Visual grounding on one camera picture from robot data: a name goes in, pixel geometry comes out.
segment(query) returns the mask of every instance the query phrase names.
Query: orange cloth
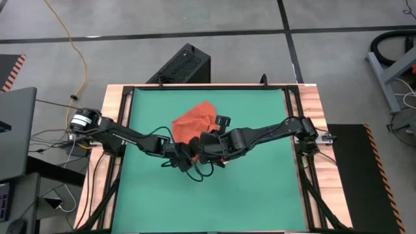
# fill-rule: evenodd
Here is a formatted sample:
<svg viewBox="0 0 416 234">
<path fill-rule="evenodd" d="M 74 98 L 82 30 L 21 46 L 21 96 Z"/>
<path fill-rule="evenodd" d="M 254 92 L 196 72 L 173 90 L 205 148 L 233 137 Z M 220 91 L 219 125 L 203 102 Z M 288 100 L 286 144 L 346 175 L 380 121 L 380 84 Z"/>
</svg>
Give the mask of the orange cloth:
<svg viewBox="0 0 416 234">
<path fill-rule="evenodd" d="M 210 132 L 218 126 L 215 124 L 215 109 L 209 102 L 195 106 L 172 122 L 172 134 L 176 142 L 188 144 L 193 137 L 200 137 L 202 132 Z"/>
</svg>

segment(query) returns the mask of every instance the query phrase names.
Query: gray floor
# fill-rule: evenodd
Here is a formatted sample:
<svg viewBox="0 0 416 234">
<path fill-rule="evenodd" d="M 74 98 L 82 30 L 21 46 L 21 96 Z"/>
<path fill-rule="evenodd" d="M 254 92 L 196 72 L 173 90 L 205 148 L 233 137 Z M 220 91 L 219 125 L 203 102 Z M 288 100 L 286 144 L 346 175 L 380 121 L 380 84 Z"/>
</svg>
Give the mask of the gray floor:
<svg viewBox="0 0 416 234">
<path fill-rule="evenodd" d="M 284 0 L 293 29 L 414 25 L 403 15 L 404 1 L 397 0 Z M 53 0 L 51 5 L 73 36 L 178 33 L 245 29 L 282 29 L 275 0 Z M 387 132 L 390 115 L 382 91 L 367 62 L 371 40 L 382 32 L 294 34 L 293 40 L 305 83 L 317 83 L 328 123 L 369 124 L 380 150 L 397 206 L 408 233 L 416 233 L 415 149 Z M 0 40 L 65 37 L 65 32 L 43 1 L 9 0 L 0 13 Z M 88 83 L 79 106 L 101 108 L 105 88 L 111 83 L 146 82 L 180 47 L 190 43 L 212 56 L 213 83 L 257 83 L 266 73 L 273 83 L 295 83 L 283 34 L 214 36 L 77 42 L 88 64 Z M 392 59 L 402 53 L 402 40 L 382 44 Z M 35 86 L 38 98 L 67 103 L 81 84 L 83 67 L 68 43 L 3 44 L 2 54 L 26 54 L 27 60 L 13 89 Z M 407 90 L 397 85 L 397 92 Z M 66 109 L 36 104 L 33 132 L 64 127 Z M 413 114 L 406 110 L 399 118 Z M 49 139 L 60 133 L 47 134 Z M 66 154 L 52 149 L 34 155 L 62 163 Z M 85 161 L 70 165 L 81 170 Z M 54 187 L 43 180 L 41 193 Z M 81 189 L 70 187 L 75 196 Z M 64 207 L 72 201 L 64 188 L 58 193 Z M 62 212 L 40 206 L 41 233 L 69 230 Z M 73 222 L 75 213 L 69 215 Z"/>
</svg>

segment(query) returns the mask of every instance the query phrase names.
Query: green table surface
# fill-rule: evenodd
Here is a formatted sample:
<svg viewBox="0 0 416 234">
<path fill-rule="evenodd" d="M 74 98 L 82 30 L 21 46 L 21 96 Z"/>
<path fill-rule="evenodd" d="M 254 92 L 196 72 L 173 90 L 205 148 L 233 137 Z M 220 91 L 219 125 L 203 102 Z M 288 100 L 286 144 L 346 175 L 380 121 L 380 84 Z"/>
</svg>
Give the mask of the green table surface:
<svg viewBox="0 0 416 234">
<path fill-rule="evenodd" d="M 231 118 L 228 130 L 264 127 L 286 117 L 281 90 L 136 89 L 129 127 L 144 134 L 172 128 L 173 120 L 203 101 Z M 215 167 L 202 183 L 177 168 L 161 168 L 164 161 L 127 147 L 113 233 L 306 230 L 289 138 L 258 145 L 225 169 Z"/>
</svg>

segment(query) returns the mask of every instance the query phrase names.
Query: black computer tower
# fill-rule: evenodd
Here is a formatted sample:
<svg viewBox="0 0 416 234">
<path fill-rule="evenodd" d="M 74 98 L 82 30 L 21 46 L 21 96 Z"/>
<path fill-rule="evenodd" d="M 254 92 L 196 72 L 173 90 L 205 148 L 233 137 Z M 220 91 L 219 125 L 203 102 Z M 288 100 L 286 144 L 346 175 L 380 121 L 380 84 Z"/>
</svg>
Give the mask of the black computer tower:
<svg viewBox="0 0 416 234">
<path fill-rule="evenodd" d="M 184 45 L 146 83 L 210 83 L 211 56 L 195 48 Z"/>
</svg>

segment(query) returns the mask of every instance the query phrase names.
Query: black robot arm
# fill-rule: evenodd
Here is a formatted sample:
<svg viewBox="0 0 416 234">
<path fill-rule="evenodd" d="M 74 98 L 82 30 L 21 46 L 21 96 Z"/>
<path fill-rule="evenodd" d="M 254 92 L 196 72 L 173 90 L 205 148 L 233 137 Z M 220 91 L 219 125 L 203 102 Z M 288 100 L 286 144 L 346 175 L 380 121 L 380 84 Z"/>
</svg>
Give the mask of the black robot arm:
<svg viewBox="0 0 416 234">
<path fill-rule="evenodd" d="M 311 119 L 304 117 L 288 117 L 279 124 L 259 129 L 236 128 L 226 133 L 224 130 L 225 126 L 222 126 L 217 132 L 201 134 L 199 147 L 201 163 L 215 163 L 224 167 L 225 161 L 246 155 L 258 144 L 290 136 L 296 136 L 301 144 L 307 144 L 314 142 L 318 137 Z"/>
<path fill-rule="evenodd" d="M 236 128 L 225 132 L 230 118 L 217 116 L 220 130 L 202 133 L 190 144 L 171 142 L 171 138 L 161 135 L 143 135 L 124 127 L 92 109 L 78 110 L 71 120 L 70 128 L 77 139 L 96 140 L 103 144 L 105 152 L 121 156 L 126 142 L 134 144 L 147 155 L 169 159 L 170 166 L 186 172 L 192 167 L 192 156 L 198 156 L 202 164 L 212 163 L 225 167 L 224 162 L 238 159 L 256 145 L 284 137 L 296 136 L 300 142 L 314 142 L 318 133 L 309 118 L 288 117 L 279 124 L 259 129 Z"/>
</svg>

